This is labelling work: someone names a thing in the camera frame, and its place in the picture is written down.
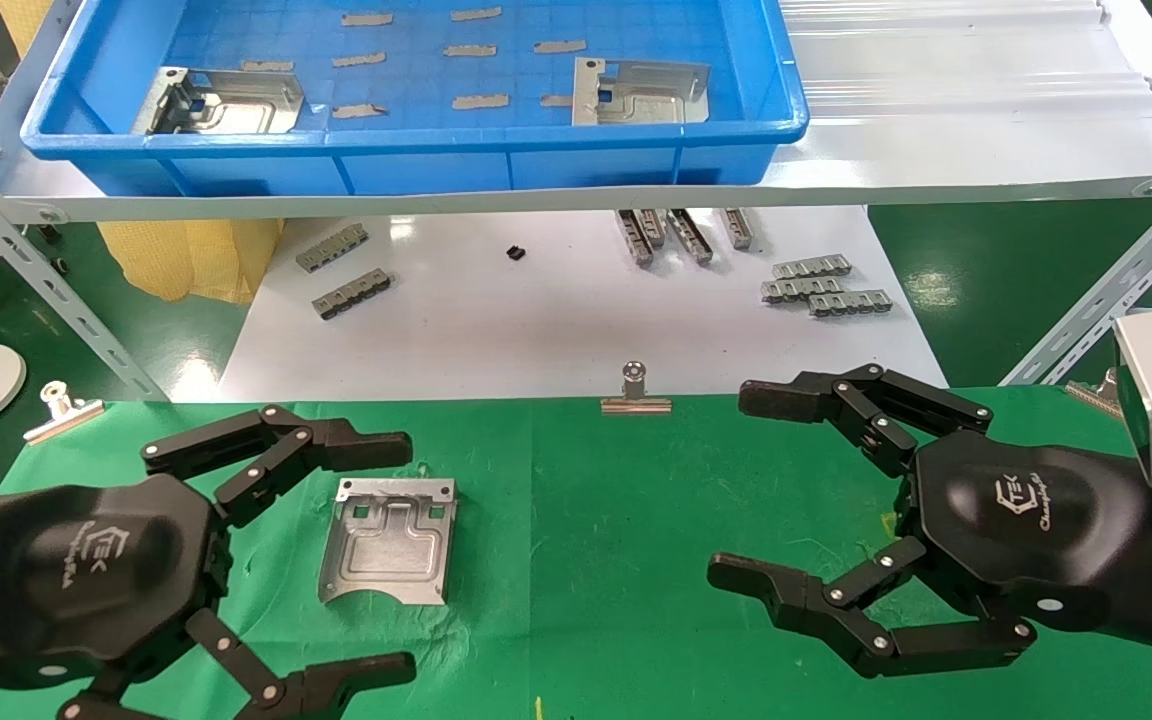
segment metal strip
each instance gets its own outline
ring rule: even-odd
[[[92,348],[114,374],[131,387],[137,400],[166,401],[168,396],[157,386],[154,379],[136,364],[131,354],[119,343],[114,333],[100,323],[91,306],[83,302],[78,294],[69,287],[44,255],[38,252],[31,242],[17,232],[13,223],[0,214],[0,255],[24,278],[41,300],[60,314],[83,342]]]
[[[1152,225],[999,384],[1060,382],[1150,286]]]

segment white shelf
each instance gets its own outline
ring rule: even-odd
[[[403,197],[104,196],[20,149],[73,14],[51,13],[0,108],[14,222],[1126,197],[1152,185],[1152,18],[1139,0],[782,0],[813,122],[751,187]]]
[[[714,247],[707,268],[675,240],[637,268],[602,210],[365,218],[371,238],[312,274],[294,256],[342,222],[293,220],[206,400],[607,397],[627,361],[646,364],[650,395],[726,395],[874,361],[945,386],[864,209],[751,210],[745,252],[712,211],[692,217]],[[510,245],[525,258],[506,258]],[[773,263],[831,252],[855,265],[844,287],[886,290],[890,313],[814,319],[803,302],[759,301]],[[387,291],[332,320],[310,306],[378,266],[397,275]],[[165,389],[200,400],[188,382]]]

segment robotic hand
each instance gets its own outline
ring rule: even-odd
[[[1010,665],[1037,637],[1029,620],[1152,644],[1152,492],[1137,460],[993,441],[987,407],[878,365],[749,381],[740,409],[827,420],[901,478],[900,539],[833,582],[710,559],[708,583],[758,598],[776,628],[823,639],[867,679]],[[896,420],[937,439],[918,447]],[[975,620],[890,630],[865,616],[914,577]]]
[[[407,433],[358,434],[279,406],[146,445],[134,486],[61,486],[0,497],[0,688],[94,675],[63,720],[146,720],[120,698],[195,643],[242,684],[242,719],[339,719],[354,694],[411,682],[407,652],[311,665],[283,679],[217,616],[233,559],[229,529],[251,523],[312,469],[411,460]],[[215,501],[184,480],[256,456]]]

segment metal connector part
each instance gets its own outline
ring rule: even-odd
[[[403,605],[445,605],[456,505],[453,479],[340,480],[319,600],[376,591]]]
[[[842,286],[835,278],[803,278],[799,281],[768,281],[763,283],[763,302],[775,305],[778,302],[804,300],[812,295],[838,293]]]
[[[818,278],[820,275],[846,275],[851,272],[851,263],[842,255],[824,255],[820,258],[791,260],[772,265],[772,275],[782,281],[796,278]]]
[[[808,297],[814,318],[829,314],[886,313],[892,310],[890,297],[881,290],[836,291],[832,295]]]
[[[673,228],[673,234],[679,236],[679,242],[682,243],[682,249],[687,250],[687,255],[691,255],[691,259],[698,265],[708,265],[708,262],[714,259],[714,249],[700,234],[700,228],[696,227],[691,214],[684,209],[674,209],[669,210],[668,218],[669,227]]]
[[[723,209],[723,221],[727,222],[727,237],[732,238],[735,250],[749,250],[755,242],[755,233],[749,229],[749,220],[740,209]]]
[[[604,397],[599,401],[604,415],[665,415],[672,414],[673,401],[668,397],[649,397],[649,366],[636,359],[628,361],[622,369],[626,381],[621,384],[621,397]]]
[[[60,381],[51,381],[41,386],[38,397],[47,407],[51,419],[24,434],[24,441],[29,445],[38,445],[47,438],[56,437],[105,411],[105,401],[101,400],[90,402],[69,400],[69,386]]]
[[[342,311],[348,310],[349,306],[355,306],[362,301],[369,300],[372,295],[385,290],[392,281],[393,278],[388,273],[385,273],[384,270],[371,270],[370,273],[362,275],[356,281],[340,286],[336,290],[326,293],[326,295],[316,300],[314,311],[324,320],[329,320],[334,316],[342,313]]]
[[[655,249],[664,247],[664,220],[660,219],[660,213],[661,210],[637,210],[644,237]]]
[[[324,242],[319,242],[317,245],[310,247],[306,251],[297,255],[296,264],[306,273],[312,273],[323,265],[335,260],[339,256],[362,245],[365,240],[367,240],[367,232],[362,228],[361,223],[349,225],[342,232],[332,234]]]
[[[617,210],[616,222],[620,223],[621,237],[626,238],[626,247],[630,249],[630,258],[634,259],[634,264],[641,268],[652,264],[652,247],[646,240],[639,215],[634,210]]]

